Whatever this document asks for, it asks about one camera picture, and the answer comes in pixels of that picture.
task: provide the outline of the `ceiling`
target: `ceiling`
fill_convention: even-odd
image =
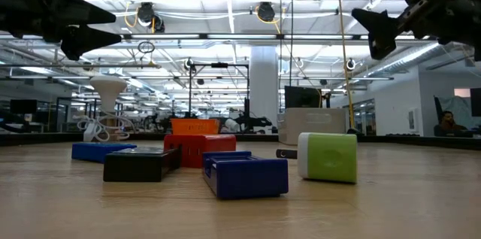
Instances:
[[[295,35],[331,35],[328,40],[304,41],[298,40],[293,43],[292,57],[298,60],[303,72],[309,77],[342,77],[343,76],[343,46],[339,36],[341,35],[339,0],[86,0],[93,5],[103,8],[117,15],[115,23],[96,25],[97,29],[114,32],[117,34],[145,34],[151,32],[149,29],[135,23],[136,8],[141,2],[152,2],[155,11],[162,18],[165,24],[166,34],[295,34]],[[250,10],[256,9],[260,2],[271,2],[276,11],[276,19],[279,20],[278,27],[274,24],[266,24],[259,21],[257,16],[250,14]],[[370,8],[373,11],[388,10],[393,16],[399,15],[406,7],[404,0],[342,0],[343,24],[346,35],[366,35],[366,30],[359,25],[349,13],[353,8]],[[63,64],[64,68],[50,69],[51,73],[43,75],[51,76],[92,76],[99,74],[121,74],[123,76],[160,77],[163,80],[141,79],[142,88],[139,92],[157,92],[168,94],[169,99],[186,98],[186,86],[188,80],[168,80],[173,76],[185,76],[184,62],[190,58],[196,63],[229,62],[237,64],[248,64],[250,60],[250,47],[252,45],[271,45],[277,48],[282,59],[290,59],[290,41],[285,41],[282,46],[277,41],[250,41],[250,40],[151,40],[156,49],[142,56],[138,52],[138,44],[141,41],[124,41],[112,47],[105,47],[85,53],[79,62],[72,62],[64,59],[62,51],[55,44],[45,44],[37,38],[18,40],[8,38],[4,35],[0,38],[0,44],[4,45],[5,56],[0,56],[3,63],[28,63],[31,65]],[[398,42],[398,49],[392,54],[405,51],[427,44],[423,41],[404,39]],[[347,41],[346,57],[352,58],[358,63],[358,67],[368,69],[375,67],[379,62],[369,56],[367,41]],[[92,64],[108,65],[102,68],[93,68],[85,71],[83,68],[70,68],[72,65],[79,65],[86,62]],[[148,65],[154,64],[154,68],[119,68],[119,65]],[[292,74],[301,77],[303,74],[293,64]],[[25,69],[16,69],[18,75],[39,74],[32,73]],[[227,76],[223,80],[205,80],[204,85],[196,85],[196,88],[245,88],[247,82],[242,78],[242,71],[225,69],[205,68],[199,76]],[[69,80],[67,86],[77,89],[82,86],[81,91],[91,92],[88,87],[88,80],[65,78]],[[312,86],[319,84],[319,80],[297,80],[300,86]],[[336,88],[339,81],[331,81],[326,88]],[[220,95],[219,99],[228,99],[225,106],[242,103],[242,95]],[[209,99],[200,98],[198,104],[203,106]],[[209,105],[223,107],[220,101],[211,101]]]

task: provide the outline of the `computer screen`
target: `computer screen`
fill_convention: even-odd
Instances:
[[[297,86],[285,86],[286,108],[322,107],[321,90]]]
[[[481,88],[471,89],[471,115],[481,116]]]
[[[10,113],[13,114],[32,114],[37,112],[37,100],[10,100]]]

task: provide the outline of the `pillar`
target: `pillar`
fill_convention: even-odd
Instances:
[[[276,47],[251,47],[249,61],[250,116],[265,116],[272,122],[272,126],[276,127],[277,111],[279,110],[277,60]]]

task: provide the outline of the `lime green block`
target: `lime green block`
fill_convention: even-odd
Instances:
[[[306,179],[356,183],[357,137],[348,134],[300,134],[298,172]]]

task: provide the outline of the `table surface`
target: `table surface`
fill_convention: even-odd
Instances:
[[[218,201],[198,169],[104,183],[71,144],[0,147],[0,238],[481,238],[481,152],[359,144],[357,185],[302,180],[296,164],[280,198]]]

